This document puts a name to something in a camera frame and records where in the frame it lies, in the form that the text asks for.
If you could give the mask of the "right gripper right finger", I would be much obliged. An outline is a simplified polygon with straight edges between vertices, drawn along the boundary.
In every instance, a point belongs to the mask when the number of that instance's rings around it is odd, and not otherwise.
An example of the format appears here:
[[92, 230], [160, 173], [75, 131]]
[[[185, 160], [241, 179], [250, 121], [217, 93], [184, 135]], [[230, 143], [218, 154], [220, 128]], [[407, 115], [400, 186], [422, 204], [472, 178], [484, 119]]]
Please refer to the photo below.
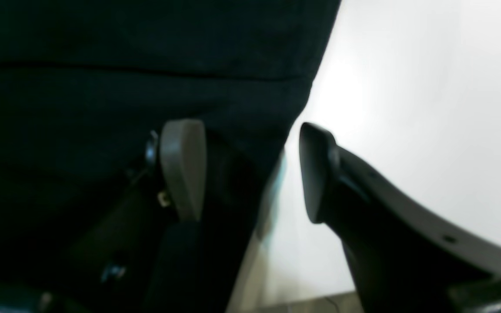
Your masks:
[[412, 200], [375, 168], [303, 123], [307, 215], [340, 240], [366, 313], [501, 313], [501, 247]]

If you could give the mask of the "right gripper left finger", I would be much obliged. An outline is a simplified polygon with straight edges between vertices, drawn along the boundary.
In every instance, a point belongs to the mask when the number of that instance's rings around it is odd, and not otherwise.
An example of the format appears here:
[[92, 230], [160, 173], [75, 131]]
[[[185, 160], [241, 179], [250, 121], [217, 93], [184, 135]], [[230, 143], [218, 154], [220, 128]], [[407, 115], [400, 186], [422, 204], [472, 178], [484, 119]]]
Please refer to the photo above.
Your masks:
[[106, 310], [154, 312], [194, 274], [207, 172], [205, 126], [171, 120], [151, 131], [126, 171], [129, 191], [101, 227]]

